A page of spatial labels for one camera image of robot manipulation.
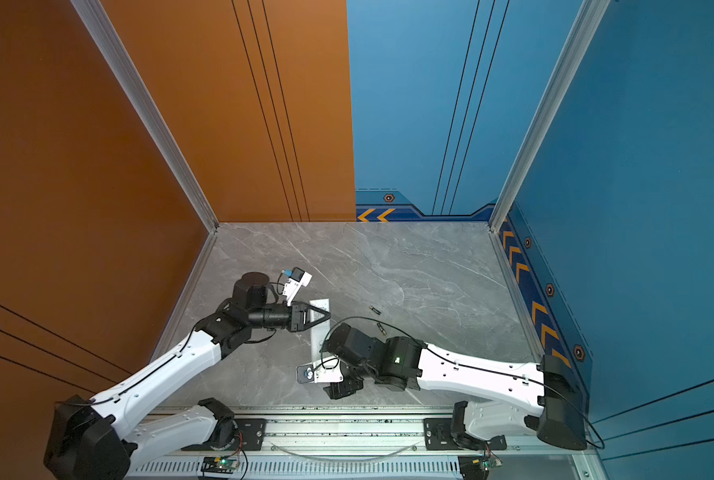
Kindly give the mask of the white remote control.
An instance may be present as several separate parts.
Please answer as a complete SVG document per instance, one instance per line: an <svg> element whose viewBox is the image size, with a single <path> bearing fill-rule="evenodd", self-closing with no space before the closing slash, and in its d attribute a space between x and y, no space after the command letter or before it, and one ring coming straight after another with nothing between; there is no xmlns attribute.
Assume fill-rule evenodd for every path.
<svg viewBox="0 0 714 480"><path fill-rule="evenodd" d="M310 304L317 308L325 310L327 312L329 312L331 310L329 299L311 300ZM311 357L312 357L312 361L315 363L320 362L320 351L321 351L322 344L324 342L324 339L325 339L330 327L331 327L331 321L326 320L326 321L321 322L320 324L314 326L309 331L310 337L311 337Z"/></svg>

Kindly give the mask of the aluminium corner post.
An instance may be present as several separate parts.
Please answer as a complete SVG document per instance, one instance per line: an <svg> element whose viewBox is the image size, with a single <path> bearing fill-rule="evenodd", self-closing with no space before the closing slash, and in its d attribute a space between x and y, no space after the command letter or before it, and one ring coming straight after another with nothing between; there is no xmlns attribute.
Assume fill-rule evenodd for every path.
<svg viewBox="0 0 714 480"><path fill-rule="evenodd" d="M197 216L209 233L215 233L219 228L217 215L103 4L98 0L72 0L71 4Z"/></svg>
<svg viewBox="0 0 714 480"><path fill-rule="evenodd" d="M609 5L582 2L491 215L493 234L505 222Z"/></svg>

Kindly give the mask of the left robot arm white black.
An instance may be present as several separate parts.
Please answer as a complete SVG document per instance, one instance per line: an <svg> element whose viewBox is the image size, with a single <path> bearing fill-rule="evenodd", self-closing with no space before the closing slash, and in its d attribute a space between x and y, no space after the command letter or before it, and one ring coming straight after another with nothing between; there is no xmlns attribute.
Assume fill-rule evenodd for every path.
<svg viewBox="0 0 714 480"><path fill-rule="evenodd" d="M256 329L304 332L330 320L329 311L296 300L307 279L276 293L268 275L244 274L232 295L199 320L158 359L84 400L57 404L43 463L58 479L123 479L133 469L185 447L224 451L241 445L231 408L215 398L181 414L145 418L192 378L253 343Z"/></svg>

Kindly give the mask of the right aluminium corner post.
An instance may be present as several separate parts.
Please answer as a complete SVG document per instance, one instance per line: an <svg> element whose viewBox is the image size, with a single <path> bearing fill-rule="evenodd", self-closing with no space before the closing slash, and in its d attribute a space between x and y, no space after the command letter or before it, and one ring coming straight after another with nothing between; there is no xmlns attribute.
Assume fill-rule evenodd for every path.
<svg viewBox="0 0 714 480"><path fill-rule="evenodd" d="M493 234L505 222L609 5L582 2L491 215Z"/></svg>

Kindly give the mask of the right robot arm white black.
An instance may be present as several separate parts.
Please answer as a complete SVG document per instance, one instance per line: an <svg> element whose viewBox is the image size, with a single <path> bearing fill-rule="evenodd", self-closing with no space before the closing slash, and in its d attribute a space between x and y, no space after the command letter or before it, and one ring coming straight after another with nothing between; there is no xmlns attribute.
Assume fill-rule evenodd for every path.
<svg viewBox="0 0 714 480"><path fill-rule="evenodd" d="M405 332L382 340L341 323L325 335L323 362L336 362L333 399L357 393L365 379L393 391L449 391L465 395L448 426L451 443L468 450L503 450L509 436L533 435L565 450L582 451L587 438L584 394L557 357L523 364L459 354Z"/></svg>

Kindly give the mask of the circuit board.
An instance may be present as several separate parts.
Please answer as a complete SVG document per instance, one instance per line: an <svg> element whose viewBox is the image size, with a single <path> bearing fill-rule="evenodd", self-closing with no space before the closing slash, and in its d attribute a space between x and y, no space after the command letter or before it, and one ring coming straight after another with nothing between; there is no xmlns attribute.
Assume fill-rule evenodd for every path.
<svg viewBox="0 0 714 480"><path fill-rule="evenodd" d="M503 461L497 456L459 456L458 464L463 480L488 480L494 470L503 466Z"/></svg>
<svg viewBox="0 0 714 480"><path fill-rule="evenodd" d="M199 475L203 478L222 479L238 477L243 472L243 464L236 457L205 456L200 465Z"/></svg>

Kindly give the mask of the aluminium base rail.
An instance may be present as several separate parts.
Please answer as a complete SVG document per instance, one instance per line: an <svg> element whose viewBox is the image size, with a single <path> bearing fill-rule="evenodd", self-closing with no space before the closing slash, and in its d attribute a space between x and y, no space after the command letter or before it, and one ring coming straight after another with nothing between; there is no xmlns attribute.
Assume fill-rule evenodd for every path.
<svg viewBox="0 0 714 480"><path fill-rule="evenodd" d="M182 451L206 441L220 421L264 418L267 427L260 451L325 460L328 457L375 456L378 459L403 454L452 452L426 449L423 420L453 418L475 437L489 440L503 435L508 448L533 444L538 437L513 407L494 402L460 402L453 408L388 410L299 409L292 411L240 411L220 418L204 406L194 406L170 415L154 413L122 439L136 445L132 465L139 465Z"/></svg>

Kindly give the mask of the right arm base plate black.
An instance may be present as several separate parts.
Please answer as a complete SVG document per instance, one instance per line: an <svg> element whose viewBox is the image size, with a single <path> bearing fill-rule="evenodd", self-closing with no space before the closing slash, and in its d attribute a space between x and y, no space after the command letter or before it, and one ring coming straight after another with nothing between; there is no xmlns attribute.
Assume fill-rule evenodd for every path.
<svg viewBox="0 0 714 480"><path fill-rule="evenodd" d="M508 448L505 436L483 440L467 432L462 424L456 424L453 418L426 418L423 427L425 445L429 451L505 451Z"/></svg>

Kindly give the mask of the right circuit board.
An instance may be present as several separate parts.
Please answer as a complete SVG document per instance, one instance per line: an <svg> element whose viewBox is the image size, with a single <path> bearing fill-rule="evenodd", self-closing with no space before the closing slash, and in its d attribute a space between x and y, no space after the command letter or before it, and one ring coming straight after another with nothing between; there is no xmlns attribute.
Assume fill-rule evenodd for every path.
<svg viewBox="0 0 714 480"><path fill-rule="evenodd" d="M503 466L503 461L497 456L459 456L458 464L463 480L488 480L494 470Z"/></svg>

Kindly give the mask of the left circuit board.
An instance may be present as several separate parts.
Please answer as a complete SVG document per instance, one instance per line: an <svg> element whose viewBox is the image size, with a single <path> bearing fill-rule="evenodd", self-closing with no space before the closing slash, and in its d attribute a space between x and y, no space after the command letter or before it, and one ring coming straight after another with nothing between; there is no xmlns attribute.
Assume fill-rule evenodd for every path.
<svg viewBox="0 0 714 480"><path fill-rule="evenodd" d="M236 457L205 456L200 465L199 475L203 478L222 479L238 477L243 472L243 464Z"/></svg>

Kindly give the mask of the left aluminium corner post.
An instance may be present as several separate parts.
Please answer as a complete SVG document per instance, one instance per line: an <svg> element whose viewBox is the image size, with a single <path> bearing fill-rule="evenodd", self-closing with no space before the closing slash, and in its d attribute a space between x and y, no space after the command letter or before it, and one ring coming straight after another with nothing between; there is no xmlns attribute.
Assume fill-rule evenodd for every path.
<svg viewBox="0 0 714 480"><path fill-rule="evenodd" d="M72 0L71 4L197 216L209 233L215 233L219 228L217 215L103 4L98 0Z"/></svg>

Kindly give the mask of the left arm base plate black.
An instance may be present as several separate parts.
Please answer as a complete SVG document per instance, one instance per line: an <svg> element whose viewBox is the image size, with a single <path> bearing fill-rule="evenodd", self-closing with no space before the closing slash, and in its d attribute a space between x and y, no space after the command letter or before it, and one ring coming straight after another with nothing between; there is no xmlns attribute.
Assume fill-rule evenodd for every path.
<svg viewBox="0 0 714 480"><path fill-rule="evenodd" d="M264 418L223 420L217 424L206 441L183 447L182 451L260 451L266 427L267 420Z"/></svg>

